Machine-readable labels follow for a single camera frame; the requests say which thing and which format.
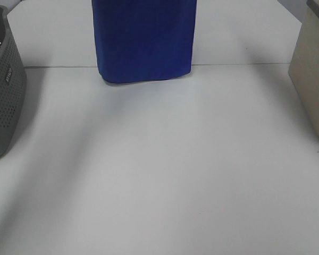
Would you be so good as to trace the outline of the blue microfiber towel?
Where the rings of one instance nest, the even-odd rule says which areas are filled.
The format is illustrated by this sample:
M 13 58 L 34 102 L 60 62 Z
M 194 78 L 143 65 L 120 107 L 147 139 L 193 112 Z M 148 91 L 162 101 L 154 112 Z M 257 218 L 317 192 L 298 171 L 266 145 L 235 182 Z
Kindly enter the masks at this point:
M 109 83 L 189 74 L 196 0 L 92 1 L 97 67 Z

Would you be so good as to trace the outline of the grey perforated plastic basket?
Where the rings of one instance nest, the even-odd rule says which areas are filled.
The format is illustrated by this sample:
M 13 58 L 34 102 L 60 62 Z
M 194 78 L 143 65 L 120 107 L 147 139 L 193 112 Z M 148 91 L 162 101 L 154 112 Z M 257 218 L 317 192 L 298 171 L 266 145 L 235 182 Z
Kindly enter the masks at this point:
M 8 19 L 0 5 L 0 157 L 7 151 L 20 118 L 27 75 Z

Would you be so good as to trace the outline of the beige plastic storage basket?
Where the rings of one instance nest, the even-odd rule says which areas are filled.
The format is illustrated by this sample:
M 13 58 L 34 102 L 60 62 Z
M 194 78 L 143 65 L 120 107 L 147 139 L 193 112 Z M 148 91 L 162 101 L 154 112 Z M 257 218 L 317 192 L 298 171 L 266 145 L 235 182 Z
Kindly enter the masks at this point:
M 319 1 L 307 1 L 289 76 L 319 137 Z

